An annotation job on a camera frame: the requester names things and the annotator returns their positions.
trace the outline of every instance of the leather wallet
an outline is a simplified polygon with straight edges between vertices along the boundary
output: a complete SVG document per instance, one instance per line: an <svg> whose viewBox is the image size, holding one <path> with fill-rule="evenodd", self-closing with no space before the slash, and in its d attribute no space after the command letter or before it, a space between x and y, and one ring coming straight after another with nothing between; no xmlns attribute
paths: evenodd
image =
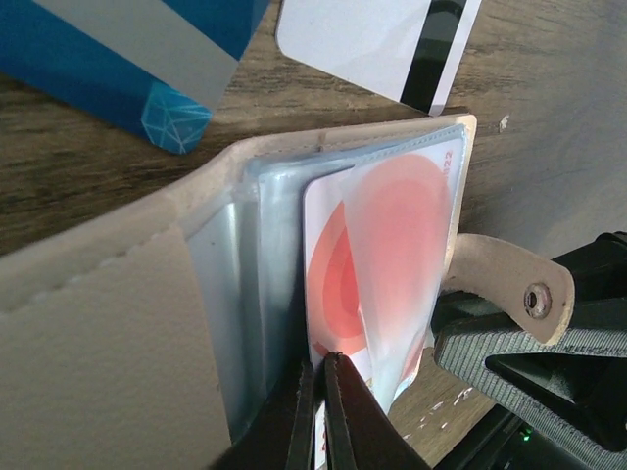
<svg viewBox="0 0 627 470"><path fill-rule="evenodd" d="M243 140L150 196L0 258L0 467L211 463L231 439L208 320L222 306L203 291L209 284L226 295L227 286L198 274L204 261L189 240L233 172L252 158L356 148L458 123L469 155L476 119L468 115Z"/></svg>

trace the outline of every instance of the stitching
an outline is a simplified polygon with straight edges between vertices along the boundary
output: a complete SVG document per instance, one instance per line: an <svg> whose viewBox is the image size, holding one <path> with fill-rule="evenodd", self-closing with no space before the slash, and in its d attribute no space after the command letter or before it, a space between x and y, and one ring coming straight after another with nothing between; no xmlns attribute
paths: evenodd
<svg viewBox="0 0 627 470"><path fill-rule="evenodd" d="M457 127L459 124L451 124L451 126ZM417 137L417 139L422 139L424 138L424 141L422 143L426 143L426 142L430 142L436 138L442 138L443 136L446 136L448 134L451 134L453 132L455 132L456 129L450 129L450 128L445 128L445 129L441 129L439 132L437 130L434 130L434 134L430 135L428 137L426 136L422 136L422 137ZM334 144L329 144L329 145L322 145L321 150L331 150L331 149L336 149L338 147L345 147L347 145L351 145L351 144L363 144L366 142L372 142L372 141L381 141L384 139L389 139L389 138L393 138L393 137L402 137L402 136L411 136L415 134L415 130L410 130L410 131L404 131L404 132L392 132L389 134L384 134L384 135L380 135L378 137L367 137L367 138L363 138L363 139L353 139L353 140L344 140L341 142L337 142ZM259 153L259 154L255 154L252 158L256 158L256 157L263 157L263 156L271 156L271 155L280 155L280 154L285 154L287 152L294 152L297 150L303 150L303 149L310 149L312 147L311 144L308 145L302 145L302 146L298 146L298 147L291 147L291 148L287 148L287 149L278 149L276 151L273 152L269 152L269 153ZM395 147L394 151L395 152L399 152L402 151L404 148L406 147L410 147L410 144L406 144L406 145L402 145L399 147ZM381 153L376 152L374 155L377 156L381 156L382 155L387 155L387 153L391 152L392 149L387 149L386 151L382 151ZM369 156L369 158L366 159L366 161L371 161L374 158L374 156ZM128 249L126 249L123 252L120 252L118 254L113 255L112 257L109 258L105 258L103 260L101 260L98 264L96 264L96 266L94 266L93 268L80 273L80 274L76 274L64 281L62 281L59 284L56 284L54 286L48 287L47 289L43 289L39 292L36 292L35 294L31 295L25 302L18 304L14 307L11 307L7 310L0 310L0 316L4 316L4 315L8 315L11 313L16 312L17 310L20 310L22 308L25 308L27 306L33 305L33 304L41 304L43 302L45 302L51 294L55 293L55 292L61 292L64 289L67 289L70 285L74 285L74 284L78 284L80 281L82 281L85 277L95 273L96 271L108 266L109 264L119 260L119 259L123 259L128 257L130 254L132 254L132 252L134 252L135 250L143 247L144 245L147 245L148 243L150 243L151 241L155 240L156 238L158 238L159 236L161 236L162 234L166 233L167 231L169 231L171 228L173 228L174 224L169 225L167 228L165 228L164 230L161 230L157 233L152 234L150 237L148 237L147 239L129 247Z"/></svg>
<svg viewBox="0 0 627 470"><path fill-rule="evenodd" d="M323 144L322 145L322 150L335 149L335 148L344 147L344 146L350 145L350 144L363 144L363 143L366 143L366 142L380 141L380 140L384 140L384 139L389 139L391 137L412 136L412 135L415 135L415 133L416 133L415 130L407 130L407 131L404 131L404 132L393 132L391 134L383 134L383 135L380 135L378 137L366 137L366 138L363 138L363 139L343 140L341 142L336 142L334 144ZM317 148L317 147L318 147L318 144L301 145L301 146L298 146L298 147L290 147L290 148L287 148L287 149L279 149L279 150L273 150L271 152L256 154L252 158L268 157L268 156L271 156L271 155L280 155L280 154L285 154L287 152L294 152L294 151L297 151L297 150L311 149L311 148Z"/></svg>
<svg viewBox="0 0 627 470"><path fill-rule="evenodd" d="M82 281L83 279L85 279L87 276L95 273L96 271L109 266L110 264L115 263L116 261L120 260L120 259L124 259L126 257L128 257L129 255L131 255L133 252L137 251L138 249L144 247L145 245L148 245L150 242L156 240L157 238L159 238L161 235L163 235L164 233L168 232L171 228L173 228L173 224L169 225L168 227L166 227L165 229L157 232L157 233L153 233L150 237L148 237L147 239L142 240L141 242L127 248L126 250L124 250L123 252L119 252L115 255L113 255L112 257L109 258L105 258L102 259L98 264L96 264L95 266L93 266L92 268L88 269L85 272L76 274L68 279L66 279L65 281L60 282L59 284L56 284L54 286L50 286L47 289L43 289L39 292L36 292L35 294L31 295L25 302L18 304L16 306L13 306L11 308L9 308L8 310L2 310L0 311L0 316L3 315L9 315L11 313L16 312L17 310L20 310L22 308L25 308L27 306L31 306L34 304L41 304L43 302L45 302L50 295L56 293L56 292L61 292L65 289L67 289L70 285L73 284L78 284L80 281Z"/></svg>
<svg viewBox="0 0 627 470"><path fill-rule="evenodd" d="M457 129L446 129L446 130L442 130L440 132L436 131L433 132L431 134L427 134L426 136L421 136L421 137L416 137L415 139L410 140L409 142L405 143L405 144L401 144L401 145L396 145L393 147L390 147L389 149L384 149L384 150L379 150L377 152L373 152L371 154L366 154L363 157L363 161L361 162L361 165L363 164L368 164L370 162L379 160L383 157L387 157L389 155L393 155L393 154L398 154L404 151L407 151L409 149L413 149L416 146L424 146L430 142L433 142L435 140L441 140L445 137L450 136L451 134L457 133Z"/></svg>

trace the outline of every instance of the card holder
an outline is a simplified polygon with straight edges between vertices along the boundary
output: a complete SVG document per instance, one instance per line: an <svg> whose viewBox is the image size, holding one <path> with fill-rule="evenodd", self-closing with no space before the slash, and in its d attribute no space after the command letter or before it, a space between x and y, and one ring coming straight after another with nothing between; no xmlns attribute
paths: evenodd
<svg viewBox="0 0 627 470"><path fill-rule="evenodd" d="M455 124L415 138L392 136L346 150L256 157L233 171L233 182L222 194L226 204L188 245L205 303L212 306L210 330L234 439L246 431L290 358L308 351L303 257L307 186L357 164L451 139L460 138L465 145L466 133L463 124ZM466 160L456 173L456 189L457 179L465 177ZM456 207L458 191L453 196Z"/></svg>
<svg viewBox="0 0 627 470"><path fill-rule="evenodd" d="M211 462L270 386L269 375L238 370L264 347L252 327L232 342L220 330L235 335L229 315L247 320L245 306L261 301L252 221L262 193L244 184L248 162L456 124L470 155L472 116L248 139L153 195L0 258L0 395L12 404L0 411L0 467ZM235 340L252 352L236 354Z"/></svg>

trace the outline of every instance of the gray stripe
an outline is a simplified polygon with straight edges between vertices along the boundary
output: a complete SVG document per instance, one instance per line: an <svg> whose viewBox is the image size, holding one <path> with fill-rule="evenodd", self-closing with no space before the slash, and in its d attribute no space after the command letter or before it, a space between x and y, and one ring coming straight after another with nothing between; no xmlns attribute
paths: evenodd
<svg viewBox="0 0 627 470"><path fill-rule="evenodd" d="M238 62L159 0L34 0L213 110Z"/></svg>

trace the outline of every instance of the leather tab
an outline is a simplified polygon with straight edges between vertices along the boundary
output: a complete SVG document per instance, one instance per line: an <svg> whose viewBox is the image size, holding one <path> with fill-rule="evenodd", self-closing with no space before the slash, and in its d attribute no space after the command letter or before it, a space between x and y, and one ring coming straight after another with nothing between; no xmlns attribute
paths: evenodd
<svg viewBox="0 0 627 470"><path fill-rule="evenodd" d="M568 269L485 235L457 236L443 289L492 302L545 345L554 345L564 334L575 302Z"/></svg>

